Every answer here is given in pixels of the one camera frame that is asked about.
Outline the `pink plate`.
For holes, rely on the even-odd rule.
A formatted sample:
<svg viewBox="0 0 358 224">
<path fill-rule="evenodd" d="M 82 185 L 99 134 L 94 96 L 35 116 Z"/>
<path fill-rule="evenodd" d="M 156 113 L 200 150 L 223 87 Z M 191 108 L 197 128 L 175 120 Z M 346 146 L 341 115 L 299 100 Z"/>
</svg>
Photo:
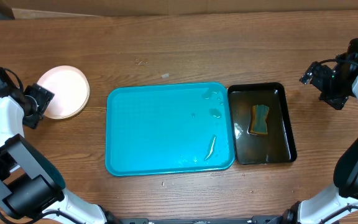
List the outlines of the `pink plate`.
<svg viewBox="0 0 358 224">
<path fill-rule="evenodd" d="M 84 73 L 69 65 L 50 69 L 37 84 L 54 94 L 44 113 L 51 119 L 66 119 L 78 114 L 90 97 L 90 86 Z"/>
</svg>

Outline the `white plate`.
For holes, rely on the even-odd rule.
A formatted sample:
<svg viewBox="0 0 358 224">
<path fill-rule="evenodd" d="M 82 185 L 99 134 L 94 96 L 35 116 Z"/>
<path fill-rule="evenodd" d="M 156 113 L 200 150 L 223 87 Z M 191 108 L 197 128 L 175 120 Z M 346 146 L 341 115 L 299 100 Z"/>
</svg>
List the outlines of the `white plate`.
<svg viewBox="0 0 358 224">
<path fill-rule="evenodd" d="M 45 116 L 51 119 L 68 119 L 80 114 L 90 97 L 90 91 L 59 93 L 48 105 Z"/>
</svg>

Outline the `brown cardboard panel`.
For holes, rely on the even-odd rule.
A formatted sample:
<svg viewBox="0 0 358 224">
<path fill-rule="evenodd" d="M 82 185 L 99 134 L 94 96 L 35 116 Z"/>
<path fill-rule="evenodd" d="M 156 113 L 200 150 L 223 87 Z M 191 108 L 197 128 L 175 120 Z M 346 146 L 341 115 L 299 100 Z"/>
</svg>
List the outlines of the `brown cardboard panel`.
<svg viewBox="0 0 358 224">
<path fill-rule="evenodd" d="M 232 12 L 356 10 L 358 0 L 1 0 L 0 11 L 13 10 L 141 16 Z"/>
</svg>

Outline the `teal plastic tray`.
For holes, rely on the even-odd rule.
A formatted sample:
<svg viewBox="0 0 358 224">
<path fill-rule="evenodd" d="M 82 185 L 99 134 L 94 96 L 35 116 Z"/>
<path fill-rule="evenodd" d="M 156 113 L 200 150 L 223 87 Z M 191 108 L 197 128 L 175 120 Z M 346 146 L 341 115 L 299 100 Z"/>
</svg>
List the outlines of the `teal plastic tray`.
<svg viewBox="0 0 358 224">
<path fill-rule="evenodd" d="M 222 84 L 130 86 L 108 95 L 105 167 L 111 175 L 224 170 L 234 159 Z"/>
</svg>

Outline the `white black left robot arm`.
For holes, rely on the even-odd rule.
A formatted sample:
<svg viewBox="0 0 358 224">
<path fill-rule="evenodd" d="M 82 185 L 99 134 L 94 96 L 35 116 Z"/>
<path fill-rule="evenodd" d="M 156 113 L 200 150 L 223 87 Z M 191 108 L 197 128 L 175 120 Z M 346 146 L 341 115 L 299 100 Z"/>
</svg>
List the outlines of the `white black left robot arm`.
<svg viewBox="0 0 358 224">
<path fill-rule="evenodd" d="M 36 83 L 24 88 L 13 75 L 0 67 L 0 220 L 114 223 L 107 210 L 69 191 L 57 168 L 25 139 L 23 127 L 37 127 L 54 94 Z"/>
</svg>

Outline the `yellow green sponge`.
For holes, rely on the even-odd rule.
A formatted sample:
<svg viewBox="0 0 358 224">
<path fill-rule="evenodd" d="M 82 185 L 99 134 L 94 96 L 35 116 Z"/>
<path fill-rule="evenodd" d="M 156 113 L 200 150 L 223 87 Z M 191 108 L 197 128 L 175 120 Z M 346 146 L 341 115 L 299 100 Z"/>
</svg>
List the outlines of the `yellow green sponge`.
<svg viewBox="0 0 358 224">
<path fill-rule="evenodd" d="M 266 105 L 253 105 L 251 107 L 251 121 L 249 132 L 256 135 L 267 135 L 267 116 L 269 107 Z"/>
</svg>

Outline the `black water tray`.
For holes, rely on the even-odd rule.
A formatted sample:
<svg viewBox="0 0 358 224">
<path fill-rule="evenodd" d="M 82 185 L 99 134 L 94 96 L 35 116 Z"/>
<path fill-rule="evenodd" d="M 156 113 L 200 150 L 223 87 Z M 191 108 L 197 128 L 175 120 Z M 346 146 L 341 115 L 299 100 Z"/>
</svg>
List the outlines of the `black water tray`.
<svg viewBox="0 0 358 224">
<path fill-rule="evenodd" d="M 281 83 L 232 85 L 227 90 L 236 160 L 242 165 L 291 163 L 297 151 Z M 266 105 L 267 135 L 249 132 L 251 107 Z"/>
</svg>

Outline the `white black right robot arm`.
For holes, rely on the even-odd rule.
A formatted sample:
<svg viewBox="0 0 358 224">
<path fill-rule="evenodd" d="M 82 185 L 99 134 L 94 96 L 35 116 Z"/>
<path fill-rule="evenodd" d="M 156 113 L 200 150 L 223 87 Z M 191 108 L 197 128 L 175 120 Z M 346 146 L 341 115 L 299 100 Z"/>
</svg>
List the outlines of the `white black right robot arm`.
<svg viewBox="0 0 358 224">
<path fill-rule="evenodd" d="M 341 110 L 350 96 L 358 100 L 358 38 L 349 42 L 347 52 L 332 59 L 333 68 L 327 61 L 313 62 L 300 78 L 320 92 L 320 100 L 336 110 Z M 339 158 L 333 183 L 319 194 L 296 202 L 272 223 L 338 223 L 358 210 L 358 138 Z"/>
</svg>

